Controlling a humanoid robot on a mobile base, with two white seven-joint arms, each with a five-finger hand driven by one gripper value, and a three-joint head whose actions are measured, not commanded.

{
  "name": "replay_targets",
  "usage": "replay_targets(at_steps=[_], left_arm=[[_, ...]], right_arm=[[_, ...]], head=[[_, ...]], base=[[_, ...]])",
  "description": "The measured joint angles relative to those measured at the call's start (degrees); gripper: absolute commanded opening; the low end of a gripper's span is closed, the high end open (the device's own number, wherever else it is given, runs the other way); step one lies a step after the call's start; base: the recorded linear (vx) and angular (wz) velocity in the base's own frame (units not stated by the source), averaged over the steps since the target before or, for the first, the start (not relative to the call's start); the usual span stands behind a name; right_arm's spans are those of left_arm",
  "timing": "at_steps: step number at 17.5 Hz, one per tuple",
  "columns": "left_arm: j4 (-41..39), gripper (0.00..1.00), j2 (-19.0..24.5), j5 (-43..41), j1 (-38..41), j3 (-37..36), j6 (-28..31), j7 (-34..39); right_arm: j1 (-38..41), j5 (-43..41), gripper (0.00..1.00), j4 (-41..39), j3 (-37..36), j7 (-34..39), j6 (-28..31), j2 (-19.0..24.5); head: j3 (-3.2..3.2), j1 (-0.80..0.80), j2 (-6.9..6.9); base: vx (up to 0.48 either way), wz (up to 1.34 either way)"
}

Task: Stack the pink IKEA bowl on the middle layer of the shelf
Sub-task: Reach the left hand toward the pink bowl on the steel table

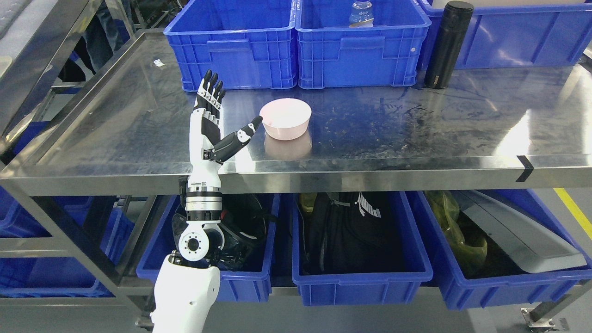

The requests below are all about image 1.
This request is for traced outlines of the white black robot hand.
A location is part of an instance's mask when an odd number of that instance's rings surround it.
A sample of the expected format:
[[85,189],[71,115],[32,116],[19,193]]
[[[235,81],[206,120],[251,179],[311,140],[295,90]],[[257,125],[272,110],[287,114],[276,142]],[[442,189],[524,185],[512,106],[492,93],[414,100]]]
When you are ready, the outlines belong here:
[[250,123],[225,137],[221,136],[222,99],[226,91],[218,74],[211,69],[198,85],[194,108],[190,115],[190,188],[221,188],[219,170],[237,152],[249,144],[262,124],[256,116]]

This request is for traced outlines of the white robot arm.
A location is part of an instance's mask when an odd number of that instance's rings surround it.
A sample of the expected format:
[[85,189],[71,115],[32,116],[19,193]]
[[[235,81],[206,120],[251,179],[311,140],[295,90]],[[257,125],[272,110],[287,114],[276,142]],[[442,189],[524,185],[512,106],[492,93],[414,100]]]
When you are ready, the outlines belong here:
[[155,308],[150,314],[155,333],[200,333],[220,289],[220,269],[212,259],[224,244],[219,226],[222,194],[216,185],[179,182],[185,213],[180,218],[177,249],[161,264],[154,287]]

